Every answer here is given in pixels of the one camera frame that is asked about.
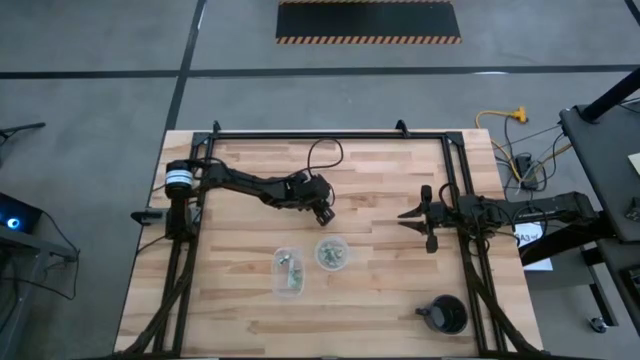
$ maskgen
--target blue light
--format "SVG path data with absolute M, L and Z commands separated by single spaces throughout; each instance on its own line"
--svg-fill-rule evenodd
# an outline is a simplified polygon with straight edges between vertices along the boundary
M 7 226 L 9 227 L 9 229 L 15 230 L 18 228 L 18 226 L 20 226 L 20 220 L 16 218 L 11 218 L 7 220 Z

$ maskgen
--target black table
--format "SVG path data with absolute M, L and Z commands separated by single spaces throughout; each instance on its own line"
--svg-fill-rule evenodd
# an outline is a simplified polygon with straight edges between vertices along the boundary
M 640 197 L 640 175 L 628 159 L 629 155 L 640 153 L 640 113 L 613 106 L 598 117 L 597 123 L 591 123 L 584 120 L 585 108 L 563 110 L 560 119 L 603 211 L 596 221 L 570 224 L 544 237 L 526 251 L 522 260 L 527 265 L 580 247 L 593 278 L 589 286 L 602 320 L 615 326 L 615 314 L 593 269 L 593 265 L 604 262 L 640 335 L 640 303 L 623 280 L 626 269 L 640 266 L 640 223 L 625 217 L 632 198 Z M 594 241 L 597 247 L 583 247 Z

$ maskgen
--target black cup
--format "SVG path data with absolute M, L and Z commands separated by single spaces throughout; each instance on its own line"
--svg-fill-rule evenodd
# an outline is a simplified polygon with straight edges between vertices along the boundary
M 440 295 L 429 306 L 416 309 L 427 325 L 438 332 L 455 335 L 467 327 L 467 310 L 460 299 L 452 295 Z

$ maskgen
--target butcher block tabletop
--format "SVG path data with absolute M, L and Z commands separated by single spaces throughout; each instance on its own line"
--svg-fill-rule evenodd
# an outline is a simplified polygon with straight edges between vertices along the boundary
M 503 198 L 488 132 L 461 131 L 476 194 Z M 154 188 L 164 183 L 168 162 L 188 158 L 192 134 L 167 133 Z M 217 140 L 214 156 L 231 168 L 260 177 L 285 176 L 306 167 L 312 143 Z M 316 170 L 336 194 L 336 216 L 325 227 L 311 212 L 277 210 L 255 197 L 224 189 L 207 193 L 182 356 L 477 355 L 471 323 L 458 335 L 444 335 L 430 330 L 414 313 L 442 294 L 459 297 L 469 310 L 455 230 L 437 230 L 439 250 L 427 254 L 425 236 L 397 225 L 399 214 L 419 204 L 422 185 L 437 191 L 447 182 L 440 141 L 359 139 L 341 143 L 344 161 L 331 169 Z M 454 148 L 452 151 L 456 178 L 461 181 L 458 157 Z M 338 146 L 322 142 L 314 149 L 311 163 L 330 164 L 338 158 Z M 169 206 L 163 190 L 153 192 L 149 205 Z M 164 225 L 145 227 L 139 246 L 163 234 Z M 327 272 L 315 262 L 314 248 L 333 235 L 349 244 L 349 262 L 340 271 Z M 504 235 L 490 241 L 498 302 L 525 338 L 541 348 L 515 241 Z M 272 292 L 271 263 L 280 247 L 302 251 L 304 290 L 295 298 L 280 298 Z M 161 240 L 138 255 L 115 350 L 129 346 L 158 309 L 170 249 L 170 241 Z M 175 308 L 167 339 L 173 337 Z M 486 336 L 494 348 L 488 311 L 482 309 Z M 171 340 L 165 344 L 169 348 Z

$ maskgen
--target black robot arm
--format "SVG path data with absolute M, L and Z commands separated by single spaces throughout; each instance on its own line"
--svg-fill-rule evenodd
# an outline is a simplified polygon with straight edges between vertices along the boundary
M 515 226 L 520 223 L 549 220 L 589 223 L 598 217 L 589 198 L 578 192 L 519 202 L 488 199 L 476 195 L 459 195 L 456 210 L 442 201 L 432 202 L 431 200 L 431 187 L 425 185 L 421 189 L 420 205 L 398 216 L 399 218 L 425 216 L 423 222 L 401 221 L 399 224 L 427 234 L 427 252 L 429 253 L 436 252 L 438 249 L 438 239 L 433 233 L 434 228 L 474 229 L 482 236 L 491 237 L 495 230 L 505 225 Z
M 197 187 L 193 186 L 193 170 L 202 169 L 202 177 Z M 189 198 L 210 189 L 225 188 L 255 196 L 265 205 L 276 209 L 297 209 L 313 211 L 322 226 L 335 216 L 327 201 L 332 195 L 331 185 L 318 174 L 307 175 L 304 171 L 286 177 L 263 179 L 242 171 L 229 168 L 217 162 L 207 164 L 202 161 L 176 160 L 167 164 L 165 193 L 171 199 L 171 209 L 167 215 L 167 234 L 184 233 L 191 226 L 188 213 Z

